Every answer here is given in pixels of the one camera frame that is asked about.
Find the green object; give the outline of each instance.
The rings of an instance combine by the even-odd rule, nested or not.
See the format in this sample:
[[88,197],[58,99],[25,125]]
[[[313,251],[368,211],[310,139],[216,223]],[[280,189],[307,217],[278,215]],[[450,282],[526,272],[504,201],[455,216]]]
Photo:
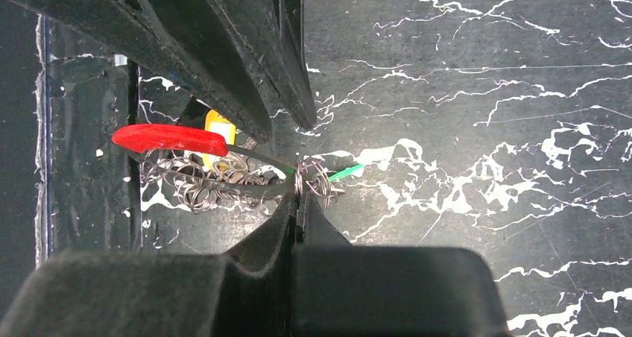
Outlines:
[[354,171],[357,171],[360,168],[364,168],[364,164],[358,164],[357,166],[353,166],[351,168],[347,168],[343,171],[339,171],[338,173],[334,174],[333,176],[327,178],[330,182],[337,182],[340,179],[347,177],[351,174],[353,174]]

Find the wire pile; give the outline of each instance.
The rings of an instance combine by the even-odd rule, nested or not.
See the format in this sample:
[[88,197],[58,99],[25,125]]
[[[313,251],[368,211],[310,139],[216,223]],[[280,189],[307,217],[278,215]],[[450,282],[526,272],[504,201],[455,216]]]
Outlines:
[[[243,148],[253,149],[256,143],[248,139]],[[256,164],[249,163],[248,158],[233,152],[225,157],[218,157],[212,169],[206,167],[201,157],[192,152],[172,150],[152,150],[145,155],[141,166],[141,182],[143,184],[156,183],[159,180],[175,189],[175,196],[183,206],[193,213],[206,212],[214,209],[222,201],[235,201],[245,209],[259,208],[265,215],[270,215],[279,205],[282,195],[270,198],[257,198],[238,195],[219,189],[210,189],[205,181],[213,180],[223,183],[242,185],[271,185],[283,183],[285,179],[271,170],[258,169]],[[326,210],[333,201],[344,193],[339,183],[328,180],[327,170],[320,160],[308,158],[301,160],[297,157],[297,173],[295,185],[297,195],[304,189],[309,189],[316,196],[322,198],[323,208]]]

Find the green tip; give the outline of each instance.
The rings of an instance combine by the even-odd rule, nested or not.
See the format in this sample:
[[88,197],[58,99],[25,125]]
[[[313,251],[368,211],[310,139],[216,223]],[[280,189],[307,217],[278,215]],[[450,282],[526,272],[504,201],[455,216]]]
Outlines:
[[334,174],[333,176],[329,177],[329,181],[330,182],[337,182],[340,179],[347,177],[351,174],[353,174],[354,171],[357,171],[360,168],[364,168],[364,164],[358,164],[357,166],[353,166],[351,168],[347,168],[343,171],[339,171],[338,173]]

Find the metal wire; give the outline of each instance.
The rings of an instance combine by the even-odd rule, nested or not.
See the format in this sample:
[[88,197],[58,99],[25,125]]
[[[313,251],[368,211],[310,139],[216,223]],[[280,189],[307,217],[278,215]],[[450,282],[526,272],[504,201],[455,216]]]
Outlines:
[[[249,139],[243,148],[252,149],[256,143]],[[270,205],[278,207],[282,196],[275,198],[257,198],[238,195],[235,192],[209,189],[205,180],[242,185],[270,185],[282,183],[273,171],[256,173],[249,159],[230,152],[225,157],[219,157],[212,165],[206,167],[199,156],[183,151],[152,150],[145,155],[141,167],[141,179],[144,184],[156,183],[162,180],[175,189],[175,196],[183,206],[193,213],[206,212],[219,206],[221,201],[235,201],[241,208],[259,208],[265,215],[274,210]],[[339,183],[329,182],[327,171],[320,160],[308,158],[301,160],[297,155],[297,173],[294,177],[294,189],[301,196],[305,187],[316,196],[322,198],[323,208],[329,208],[333,201],[344,193]]]

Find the red handle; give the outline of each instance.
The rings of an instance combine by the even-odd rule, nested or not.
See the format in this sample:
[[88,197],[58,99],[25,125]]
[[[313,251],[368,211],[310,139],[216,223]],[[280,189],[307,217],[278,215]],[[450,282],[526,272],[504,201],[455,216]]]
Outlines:
[[143,124],[119,128],[112,142],[136,153],[150,149],[177,149],[225,157],[226,140],[219,134],[184,126]]

